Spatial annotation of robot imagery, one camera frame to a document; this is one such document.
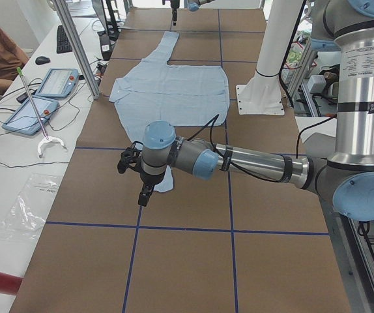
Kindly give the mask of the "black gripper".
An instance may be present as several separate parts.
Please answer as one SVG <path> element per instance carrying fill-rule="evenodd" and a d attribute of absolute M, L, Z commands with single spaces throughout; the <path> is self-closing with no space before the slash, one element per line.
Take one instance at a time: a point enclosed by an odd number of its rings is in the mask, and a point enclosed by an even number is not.
<path fill-rule="evenodd" d="M 154 187 L 164 180 L 165 172 L 160 174 L 149 174 L 145 170 L 141 170 L 140 178 L 143 182 L 141 192 L 139 193 L 138 204 L 147 206 Z"/>
<path fill-rule="evenodd" d="M 177 25 L 177 10 L 179 9 L 179 0 L 170 0 L 172 8 L 172 22 L 173 26 Z"/>

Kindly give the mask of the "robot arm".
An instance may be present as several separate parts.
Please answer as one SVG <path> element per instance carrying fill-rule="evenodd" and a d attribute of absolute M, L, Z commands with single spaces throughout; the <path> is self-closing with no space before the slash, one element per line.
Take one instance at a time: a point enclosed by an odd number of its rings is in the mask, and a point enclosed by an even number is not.
<path fill-rule="evenodd" d="M 271 183 L 291 183 L 319 195 L 351 219 L 374 220 L 374 1 L 316 1 L 313 40 L 334 41 L 341 51 L 336 137 L 324 155 L 291 156 L 283 127 L 259 118 L 255 150 L 176 135 L 172 125 L 146 127 L 136 169 L 145 206 L 166 166 L 202 179 L 216 170 L 241 171 Z"/>
<path fill-rule="evenodd" d="M 180 8 L 180 0 L 169 0 L 172 9 L 172 23 L 177 24 L 178 9 Z M 211 3 L 213 0 L 187 0 L 187 9 L 191 12 L 197 11 L 202 5 Z"/>

